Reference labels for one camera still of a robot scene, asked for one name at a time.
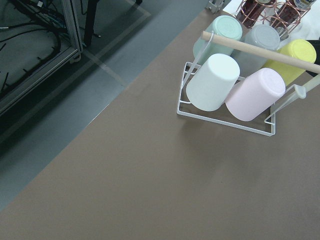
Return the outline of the green cup in rack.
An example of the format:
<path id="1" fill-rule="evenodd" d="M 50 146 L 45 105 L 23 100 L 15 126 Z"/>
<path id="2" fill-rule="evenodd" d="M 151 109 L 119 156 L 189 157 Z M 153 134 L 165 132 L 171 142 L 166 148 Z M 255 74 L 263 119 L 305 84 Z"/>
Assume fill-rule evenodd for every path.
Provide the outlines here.
<path id="1" fill-rule="evenodd" d="M 221 15 L 215 18 L 205 31 L 208 33 L 213 32 L 215 35 L 223 36 L 236 41 L 239 41 L 243 35 L 241 24 L 234 17 L 228 15 Z M 227 46 L 210 43 L 210 45 L 201 55 L 201 58 L 198 60 L 198 64 L 203 65 L 205 61 L 213 54 L 224 54 L 230 56 L 233 50 L 233 48 Z"/>

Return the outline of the pink cup in rack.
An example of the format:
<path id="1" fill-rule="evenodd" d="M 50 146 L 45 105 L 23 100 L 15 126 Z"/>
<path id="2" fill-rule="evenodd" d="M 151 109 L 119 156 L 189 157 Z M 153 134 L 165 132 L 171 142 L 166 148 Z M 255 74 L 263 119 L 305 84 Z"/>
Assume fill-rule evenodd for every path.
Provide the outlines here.
<path id="1" fill-rule="evenodd" d="M 285 91 L 281 75 L 271 68 L 262 68 L 235 84 L 225 105 L 235 118 L 249 122 L 280 99 Z"/>

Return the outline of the white cup rack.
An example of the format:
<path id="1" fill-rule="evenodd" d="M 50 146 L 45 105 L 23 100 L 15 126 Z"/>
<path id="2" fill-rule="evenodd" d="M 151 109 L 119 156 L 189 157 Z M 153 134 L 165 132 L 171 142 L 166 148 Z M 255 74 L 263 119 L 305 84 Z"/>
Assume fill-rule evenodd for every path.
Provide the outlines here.
<path id="1" fill-rule="evenodd" d="M 233 47 L 238 51 L 263 57 L 268 60 L 273 60 L 293 67 L 299 67 L 312 73 L 320 73 L 320 66 L 318 64 L 310 63 L 241 41 L 229 39 L 224 36 L 216 35 L 213 32 L 209 33 L 203 31 L 200 35 L 200 38 L 206 41 L 205 48 L 209 46 L 209 43 L 216 43 L 225 47 Z M 213 111 L 208 116 L 206 116 L 203 111 L 197 111 L 197 113 L 194 113 L 193 111 L 187 112 L 180 109 L 182 104 L 191 104 L 191 102 L 189 101 L 182 100 L 183 90 L 185 88 L 185 84 L 193 78 L 200 67 L 201 66 L 196 64 L 195 62 L 185 63 L 179 89 L 179 98 L 176 110 L 177 114 L 185 117 L 195 118 L 211 123 L 241 129 L 244 131 L 249 131 L 256 134 L 261 134 L 268 137 L 276 134 L 276 113 L 287 107 L 297 99 L 305 99 L 307 93 L 320 84 L 319 75 L 313 77 L 304 85 L 294 84 L 286 90 L 286 93 L 282 98 L 280 98 L 280 100 L 276 101 L 273 105 L 271 105 L 267 110 L 265 110 L 258 116 L 257 122 L 255 121 L 254 123 L 240 123 L 238 120 L 236 120 L 235 117 L 232 117 L 231 114 L 227 112 L 227 109 L 225 107 L 223 107 L 222 110 Z"/>

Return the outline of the grey cup in rack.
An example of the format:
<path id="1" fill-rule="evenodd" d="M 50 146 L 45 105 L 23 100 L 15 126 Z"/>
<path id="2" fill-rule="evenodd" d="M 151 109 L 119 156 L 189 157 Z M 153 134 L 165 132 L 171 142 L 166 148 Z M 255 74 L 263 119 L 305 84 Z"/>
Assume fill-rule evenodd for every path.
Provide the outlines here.
<path id="1" fill-rule="evenodd" d="M 280 36 L 271 26 L 260 24 L 254 26 L 240 41 L 256 47 L 275 51 L 280 45 Z M 258 71 L 267 61 L 266 58 L 236 49 L 233 50 L 231 57 L 238 63 L 241 77 L 247 77 Z"/>

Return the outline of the white cup in rack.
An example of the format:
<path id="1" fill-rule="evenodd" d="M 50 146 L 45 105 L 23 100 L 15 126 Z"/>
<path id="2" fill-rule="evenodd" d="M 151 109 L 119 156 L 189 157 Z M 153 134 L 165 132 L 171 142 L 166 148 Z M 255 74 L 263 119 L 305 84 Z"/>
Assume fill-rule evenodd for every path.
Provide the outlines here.
<path id="1" fill-rule="evenodd" d="M 240 76 L 238 63 L 229 55 L 211 55 L 186 86 L 186 95 L 196 108 L 212 112 L 220 108 Z"/>

